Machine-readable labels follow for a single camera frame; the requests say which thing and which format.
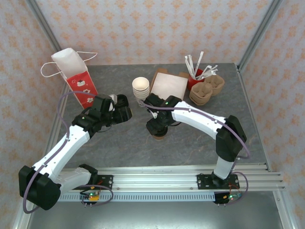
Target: red cup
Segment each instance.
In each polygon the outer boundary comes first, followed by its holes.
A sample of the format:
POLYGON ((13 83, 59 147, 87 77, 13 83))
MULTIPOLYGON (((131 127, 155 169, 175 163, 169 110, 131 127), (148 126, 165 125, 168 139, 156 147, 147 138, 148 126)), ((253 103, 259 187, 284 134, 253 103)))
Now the red cup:
MULTIPOLYGON (((203 71, 201 69, 198 69, 197 72, 196 72, 196 76, 198 75, 201 75, 203 71)), ((191 75, 189 76, 189 79, 187 81, 187 89, 190 91, 192 89, 192 87, 196 84, 196 83, 199 83, 199 82, 203 82, 204 79, 202 80, 194 80, 191 75)))

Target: marble countertop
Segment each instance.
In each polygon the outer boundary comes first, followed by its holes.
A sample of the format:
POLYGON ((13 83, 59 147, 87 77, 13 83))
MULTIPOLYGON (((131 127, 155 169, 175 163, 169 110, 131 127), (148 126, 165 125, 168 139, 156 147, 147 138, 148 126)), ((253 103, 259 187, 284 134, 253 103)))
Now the marble countertop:
MULTIPOLYGON (((186 91, 184 100, 194 107, 217 116, 236 116, 245 131, 246 144, 252 154, 250 159, 240 163, 265 163, 263 147, 255 131, 235 65, 233 63, 217 65, 218 74, 225 80, 223 90, 211 97, 210 101, 203 106, 196 106, 189 99, 189 91, 186 91)), ((105 133, 96 133, 78 150, 66 167, 78 167, 83 163, 96 168, 216 163, 218 156, 215 152, 215 141, 189 125, 169 127, 166 137, 161 141, 155 140, 149 134, 145 124, 152 116, 145 108, 137 104, 132 92, 132 81, 136 77, 143 76, 151 82, 158 68, 166 68, 173 74, 187 72, 185 64, 88 66, 97 91, 102 94, 126 95, 133 117, 128 122, 112 126, 105 133)), ((64 119, 70 124, 81 111, 81 105, 74 96, 70 95, 64 119)), ((64 133, 62 126, 60 137, 64 133)))

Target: gray floor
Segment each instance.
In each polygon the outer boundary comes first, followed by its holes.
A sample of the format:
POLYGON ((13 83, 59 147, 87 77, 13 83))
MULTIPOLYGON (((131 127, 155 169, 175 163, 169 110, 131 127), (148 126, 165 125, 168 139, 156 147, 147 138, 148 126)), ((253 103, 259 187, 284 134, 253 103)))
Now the gray floor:
POLYGON ((37 210, 28 229, 282 229, 272 192, 250 192, 241 202, 112 202, 94 208, 57 203, 37 210))

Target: patterned wallpaper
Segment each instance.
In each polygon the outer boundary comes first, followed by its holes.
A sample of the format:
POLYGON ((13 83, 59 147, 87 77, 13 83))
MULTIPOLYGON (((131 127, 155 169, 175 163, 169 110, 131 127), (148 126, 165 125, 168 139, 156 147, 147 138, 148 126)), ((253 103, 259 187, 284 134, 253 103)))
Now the patterned wallpaper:
POLYGON ((40 74, 54 50, 25 0, 0 1, 0 34, 0 221, 12 228, 18 172, 44 153, 63 80, 40 74))
POLYGON ((62 48, 91 65, 239 63, 272 0, 37 0, 62 48))
POLYGON ((305 225, 305 4, 284 0, 243 72, 258 129, 275 171, 305 225))

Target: metal bracket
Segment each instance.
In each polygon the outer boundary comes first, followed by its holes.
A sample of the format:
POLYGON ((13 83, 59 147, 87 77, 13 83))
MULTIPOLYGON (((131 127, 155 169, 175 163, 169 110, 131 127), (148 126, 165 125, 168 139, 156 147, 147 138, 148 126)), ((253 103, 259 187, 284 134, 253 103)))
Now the metal bracket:
MULTIPOLYGON (((197 185, 198 189, 207 190, 207 189, 219 189, 214 183, 211 174, 199 174, 197 175, 197 185)), ((224 185, 221 189, 237 189, 240 188, 238 176, 236 174, 230 174, 227 179, 224 181, 224 185)))

